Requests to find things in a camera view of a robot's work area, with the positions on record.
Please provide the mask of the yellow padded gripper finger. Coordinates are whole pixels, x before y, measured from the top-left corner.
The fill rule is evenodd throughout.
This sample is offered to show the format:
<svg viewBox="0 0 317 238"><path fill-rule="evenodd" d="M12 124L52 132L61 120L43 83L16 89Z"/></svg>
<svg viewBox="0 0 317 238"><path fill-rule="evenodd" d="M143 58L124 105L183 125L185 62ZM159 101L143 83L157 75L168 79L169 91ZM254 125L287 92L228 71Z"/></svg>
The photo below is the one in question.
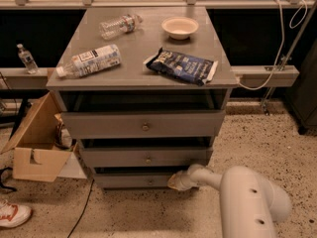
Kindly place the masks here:
<svg viewBox="0 0 317 238"><path fill-rule="evenodd" d="M167 186L179 191L185 190L185 187L181 181L181 175L178 174L174 174L170 177L170 179L167 181Z"/></svg>

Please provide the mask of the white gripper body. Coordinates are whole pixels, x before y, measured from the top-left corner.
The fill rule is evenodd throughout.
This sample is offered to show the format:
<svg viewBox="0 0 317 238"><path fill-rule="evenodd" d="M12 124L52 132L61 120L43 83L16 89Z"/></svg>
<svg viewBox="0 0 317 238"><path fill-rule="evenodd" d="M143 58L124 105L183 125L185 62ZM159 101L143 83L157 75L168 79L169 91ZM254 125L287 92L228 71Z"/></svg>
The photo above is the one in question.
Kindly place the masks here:
<svg viewBox="0 0 317 238"><path fill-rule="evenodd" d="M176 187L178 190L189 190L205 184L203 174L206 169L201 165L191 165L186 171L176 174Z"/></svg>

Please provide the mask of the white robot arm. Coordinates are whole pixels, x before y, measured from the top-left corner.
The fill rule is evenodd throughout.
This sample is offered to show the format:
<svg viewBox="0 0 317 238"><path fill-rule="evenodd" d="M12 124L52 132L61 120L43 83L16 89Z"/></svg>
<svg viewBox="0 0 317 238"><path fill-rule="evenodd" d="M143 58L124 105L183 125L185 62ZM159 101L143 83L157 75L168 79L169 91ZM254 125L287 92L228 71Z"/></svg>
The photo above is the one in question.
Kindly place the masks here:
<svg viewBox="0 0 317 238"><path fill-rule="evenodd" d="M243 166L230 167L218 175L201 165L191 165L167 182L176 190L206 185L219 191L223 238L277 238L274 222L284 221L292 209L280 186Z"/></svg>

